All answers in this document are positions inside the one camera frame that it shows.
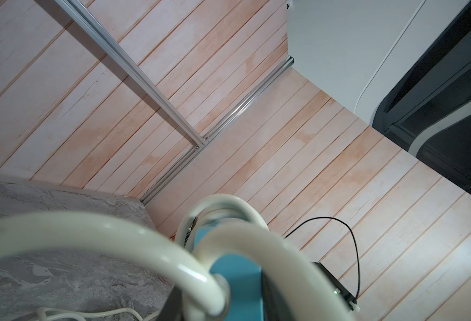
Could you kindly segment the teal power strip with cord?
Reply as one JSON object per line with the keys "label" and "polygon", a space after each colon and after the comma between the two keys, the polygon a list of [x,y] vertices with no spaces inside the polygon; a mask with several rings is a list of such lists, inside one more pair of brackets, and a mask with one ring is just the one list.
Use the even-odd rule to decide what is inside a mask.
{"label": "teal power strip with cord", "polygon": [[296,320],[350,320],[330,280],[294,246],[271,232],[239,197],[210,195],[182,219],[175,239],[109,215],[54,211],[0,219],[0,259],[27,251],[81,249],[125,259],[171,280],[186,320],[222,320],[232,295],[211,273],[226,255],[261,267]]}

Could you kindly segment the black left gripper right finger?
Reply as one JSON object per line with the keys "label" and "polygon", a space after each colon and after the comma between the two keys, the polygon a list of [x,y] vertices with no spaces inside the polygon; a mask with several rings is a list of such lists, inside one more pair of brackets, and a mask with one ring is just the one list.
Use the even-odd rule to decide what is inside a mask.
{"label": "black left gripper right finger", "polygon": [[281,293],[278,291],[278,288],[264,272],[262,272],[262,298],[264,307],[264,320],[294,320],[294,317]]}

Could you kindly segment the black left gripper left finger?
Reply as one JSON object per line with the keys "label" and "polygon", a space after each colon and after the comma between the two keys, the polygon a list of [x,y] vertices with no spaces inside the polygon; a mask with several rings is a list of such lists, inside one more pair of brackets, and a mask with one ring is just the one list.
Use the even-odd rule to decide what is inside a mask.
{"label": "black left gripper left finger", "polygon": [[159,313],[156,321],[181,321],[183,320],[182,291],[173,287],[166,303]]}

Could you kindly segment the orange power strip with cord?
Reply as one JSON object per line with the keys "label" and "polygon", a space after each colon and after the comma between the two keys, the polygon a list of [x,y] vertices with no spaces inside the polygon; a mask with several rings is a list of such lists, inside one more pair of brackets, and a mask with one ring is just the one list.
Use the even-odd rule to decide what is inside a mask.
{"label": "orange power strip with cord", "polygon": [[72,310],[63,310],[59,308],[40,307],[36,310],[37,320],[62,320],[69,318],[72,320],[88,320],[89,318],[104,318],[118,314],[127,313],[133,316],[136,320],[152,320],[157,318],[161,311],[155,311],[142,317],[136,310],[132,308],[118,308],[115,310],[108,310],[104,312],[79,312]]}

